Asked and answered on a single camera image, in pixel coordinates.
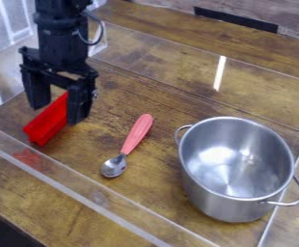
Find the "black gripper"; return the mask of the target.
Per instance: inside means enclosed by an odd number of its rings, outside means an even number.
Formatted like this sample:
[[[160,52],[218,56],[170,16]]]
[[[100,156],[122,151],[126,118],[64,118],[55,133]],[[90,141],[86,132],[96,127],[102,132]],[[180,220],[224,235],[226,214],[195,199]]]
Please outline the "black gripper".
[[[39,47],[21,47],[21,82],[32,109],[52,100],[51,85],[67,89],[67,123],[82,122],[91,113],[98,72],[87,64],[88,14],[36,13]]]

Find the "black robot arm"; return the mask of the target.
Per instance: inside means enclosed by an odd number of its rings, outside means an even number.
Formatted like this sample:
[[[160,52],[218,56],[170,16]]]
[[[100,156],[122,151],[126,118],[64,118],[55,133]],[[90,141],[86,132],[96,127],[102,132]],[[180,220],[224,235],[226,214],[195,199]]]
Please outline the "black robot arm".
[[[40,109],[52,101],[51,86],[67,91],[67,123],[78,124],[91,113],[98,71],[87,64],[87,6],[92,0],[35,0],[33,22],[39,48],[21,54],[21,82],[29,106]]]

